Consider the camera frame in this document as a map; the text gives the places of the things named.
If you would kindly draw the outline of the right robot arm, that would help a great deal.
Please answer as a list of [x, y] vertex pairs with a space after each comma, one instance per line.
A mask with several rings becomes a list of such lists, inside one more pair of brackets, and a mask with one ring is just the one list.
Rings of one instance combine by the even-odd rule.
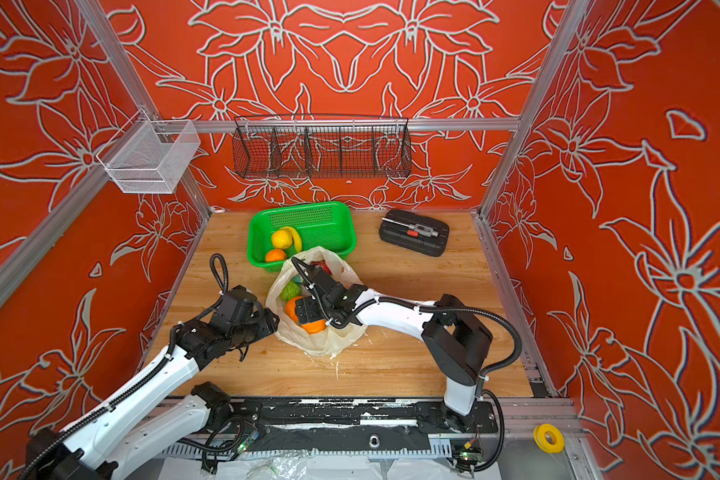
[[[522, 353], [516, 328], [491, 311], [464, 305], [453, 295], [438, 301], [415, 302], [387, 296], [362, 284], [344, 286], [317, 264], [292, 261], [309, 295], [295, 302], [300, 326], [319, 321], [343, 330], [350, 326], [376, 326], [423, 341], [446, 387], [438, 419], [440, 428], [472, 432], [473, 407], [488, 375], [514, 363]], [[512, 352], [504, 359], [486, 364], [493, 334], [484, 325], [486, 318], [504, 328], [513, 341]]]

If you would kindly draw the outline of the orange toy fruit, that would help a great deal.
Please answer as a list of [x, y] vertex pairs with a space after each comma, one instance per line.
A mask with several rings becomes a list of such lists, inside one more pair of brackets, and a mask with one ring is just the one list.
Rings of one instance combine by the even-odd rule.
[[285, 250], [274, 248], [272, 250], [269, 250], [265, 255], [265, 262], [266, 263], [274, 263], [274, 262], [281, 262], [285, 261], [288, 258], [288, 255]]

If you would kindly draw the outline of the yellow toy lemon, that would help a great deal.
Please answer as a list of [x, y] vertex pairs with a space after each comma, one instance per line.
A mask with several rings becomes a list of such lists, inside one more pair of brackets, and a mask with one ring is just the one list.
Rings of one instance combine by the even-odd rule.
[[287, 250], [294, 244], [294, 237], [287, 228], [280, 228], [271, 235], [271, 244], [275, 249]]

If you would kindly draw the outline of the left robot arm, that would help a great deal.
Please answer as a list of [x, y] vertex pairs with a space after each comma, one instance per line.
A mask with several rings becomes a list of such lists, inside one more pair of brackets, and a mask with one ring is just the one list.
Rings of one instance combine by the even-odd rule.
[[125, 479], [175, 443], [192, 444], [203, 455], [230, 454], [240, 438], [215, 441], [244, 417], [218, 386], [205, 382], [160, 415], [158, 406], [178, 386], [231, 351], [274, 334], [279, 318], [243, 286], [230, 287], [225, 259], [214, 254], [211, 271], [221, 293], [200, 314], [174, 326], [153, 361], [93, 410], [60, 431], [44, 428], [26, 449], [22, 479]]

